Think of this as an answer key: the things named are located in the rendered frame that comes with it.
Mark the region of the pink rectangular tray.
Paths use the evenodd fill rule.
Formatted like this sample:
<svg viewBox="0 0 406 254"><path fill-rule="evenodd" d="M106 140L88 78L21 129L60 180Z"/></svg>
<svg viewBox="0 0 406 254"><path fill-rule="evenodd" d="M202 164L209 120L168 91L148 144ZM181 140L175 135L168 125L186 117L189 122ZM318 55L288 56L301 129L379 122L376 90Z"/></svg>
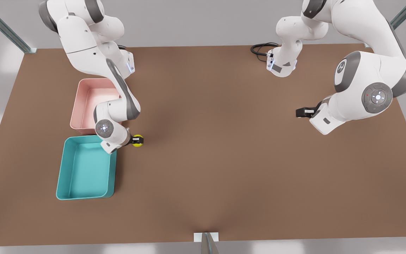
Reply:
<svg viewBox="0 0 406 254"><path fill-rule="evenodd" d="M95 135L93 112L101 103L118 99L119 93L106 78L82 79L77 88L70 127L82 135Z"/></svg>

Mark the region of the teal rectangular tray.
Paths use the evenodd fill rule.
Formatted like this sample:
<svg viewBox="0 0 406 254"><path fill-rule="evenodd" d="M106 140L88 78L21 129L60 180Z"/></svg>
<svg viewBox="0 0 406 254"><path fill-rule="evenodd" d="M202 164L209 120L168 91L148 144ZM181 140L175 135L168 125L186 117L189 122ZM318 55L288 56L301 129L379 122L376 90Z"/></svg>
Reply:
<svg viewBox="0 0 406 254"><path fill-rule="evenodd" d="M106 153L100 143L97 135L66 139L55 194L57 199L109 198L114 194L117 152Z"/></svg>

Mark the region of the silver frame post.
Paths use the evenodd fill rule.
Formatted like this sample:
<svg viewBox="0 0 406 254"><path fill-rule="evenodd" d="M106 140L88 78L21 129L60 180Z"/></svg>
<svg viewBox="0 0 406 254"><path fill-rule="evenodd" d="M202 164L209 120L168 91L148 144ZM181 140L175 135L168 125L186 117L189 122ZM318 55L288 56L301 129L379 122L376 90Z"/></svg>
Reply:
<svg viewBox="0 0 406 254"><path fill-rule="evenodd" d="M387 22L390 25L390 28L393 32L404 22L406 21L406 5L397 13L391 20L387 19Z"/></svg>
<svg viewBox="0 0 406 254"><path fill-rule="evenodd" d="M0 18L0 32L7 37L14 45L16 45L24 54L35 54L37 48L31 48L24 42L21 37L16 34L1 18Z"/></svg>
<svg viewBox="0 0 406 254"><path fill-rule="evenodd" d="M201 243L201 254L220 254L216 247L216 242L219 241L218 232L196 232L193 240Z"/></svg>

